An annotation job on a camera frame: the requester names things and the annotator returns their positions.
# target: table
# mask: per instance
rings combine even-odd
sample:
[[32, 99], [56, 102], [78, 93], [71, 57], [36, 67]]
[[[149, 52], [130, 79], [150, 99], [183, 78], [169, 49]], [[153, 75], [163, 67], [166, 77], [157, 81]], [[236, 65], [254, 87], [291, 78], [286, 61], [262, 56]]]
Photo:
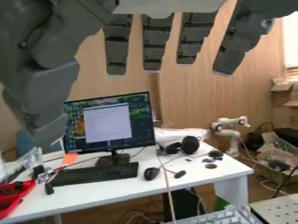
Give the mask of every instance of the table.
[[263, 223], [294, 224], [298, 222], [298, 194], [254, 202], [250, 208]]
[[[179, 157], [166, 164], [166, 168], [171, 171], [186, 171], [186, 175], [179, 179], [174, 179], [171, 174], [167, 174], [170, 190], [212, 183], [215, 193], [220, 198], [236, 206], [247, 205], [247, 175], [252, 173], [252, 169], [227, 155], [223, 156], [222, 161], [215, 162], [218, 165], [215, 169], [206, 169], [205, 163], [202, 163], [206, 156], [195, 156], [206, 154], [211, 149], [214, 148], [210, 145], [201, 142], [199, 150], [191, 155], [191, 158], [181, 157], [181, 154], [159, 157], [162, 163]], [[130, 149], [125, 153], [133, 155], [138, 150], [139, 148]], [[91, 166], [99, 155], [106, 155], [106, 153], [79, 155], [78, 161], [87, 158], [94, 158], [94, 160], [81, 163], [73, 168]], [[13, 213], [0, 223], [14, 223], [48, 216], [54, 216], [56, 223], [61, 223], [59, 214], [62, 213], [165, 193], [166, 184], [162, 171], [153, 181], [145, 181], [142, 178], [146, 168], [159, 166], [155, 146], [147, 147], [142, 153], [131, 158], [131, 161], [139, 162], [137, 178], [56, 187], [53, 195], [45, 194], [44, 184], [38, 185], [24, 198], [24, 202]], [[46, 165], [53, 168], [58, 167], [61, 159], [46, 163]], [[29, 179], [28, 173], [22, 173], [17, 178], [17, 180], [26, 179]]]

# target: small robot arm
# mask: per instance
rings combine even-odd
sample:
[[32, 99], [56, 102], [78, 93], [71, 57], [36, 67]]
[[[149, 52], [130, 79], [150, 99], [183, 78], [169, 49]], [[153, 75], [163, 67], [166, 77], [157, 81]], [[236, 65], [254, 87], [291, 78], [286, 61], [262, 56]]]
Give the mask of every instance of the small robot arm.
[[[2, 98], [36, 146], [63, 135], [62, 102], [77, 79], [74, 54], [83, 39], [105, 33], [106, 71], [126, 72], [131, 14], [142, 14], [143, 69], [161, 68], [173, 12], [183, 12], [177, 63], [193, 64], [216, 12], [227, 0], [0, 0]], [[238, 0], [212, 69], [231, 75], [244, 53], [296, 0]]]
[[218, 118], [218, 120], [211, 124], [211, 129], [214, 130], [216, 135], [230, 137], [230, 147], [226, 151], [226, 154], [231, 157], [238, 157], [238, 139], [240, 137], [240, 133], [232, 129], [234, 125], [243, 125], [246, 128], [248, 128], [250, 125], [247, 123], [247, 117], [240, 116], [239, 118], [234, 119]]

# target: headphones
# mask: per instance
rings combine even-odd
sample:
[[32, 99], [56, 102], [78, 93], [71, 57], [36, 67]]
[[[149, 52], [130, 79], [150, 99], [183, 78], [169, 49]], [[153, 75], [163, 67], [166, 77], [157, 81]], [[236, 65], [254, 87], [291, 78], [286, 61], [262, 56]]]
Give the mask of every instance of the headphones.
[[177, 154], [179, 151], [186, 155], [191, 155], [199, 148], [199, 140], [194, 136], [186, 136], [182, 142], [175, 142], [166, 147], [159, 145], [159, 149], [167, 155]]

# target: monitor stand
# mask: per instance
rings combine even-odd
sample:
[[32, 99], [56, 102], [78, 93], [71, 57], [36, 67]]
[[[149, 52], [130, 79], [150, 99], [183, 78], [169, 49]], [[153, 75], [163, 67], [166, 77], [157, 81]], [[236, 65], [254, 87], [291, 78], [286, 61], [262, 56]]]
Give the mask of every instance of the monitor stand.
[[110, 156], [102, 156], [95, 162], [95, 166], [114, 166], [127, 164], [130, 160], [129, 154], [118, 154], [115, 150], [111, 150]]

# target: computer monitor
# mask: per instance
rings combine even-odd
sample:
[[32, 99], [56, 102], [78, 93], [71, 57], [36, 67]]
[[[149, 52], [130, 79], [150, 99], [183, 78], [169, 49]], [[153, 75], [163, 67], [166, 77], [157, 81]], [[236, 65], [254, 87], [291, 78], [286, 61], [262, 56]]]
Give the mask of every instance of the computer monitor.
[[155, 144], [149, 92], [63, 103], [66, 153], [93, 153]]

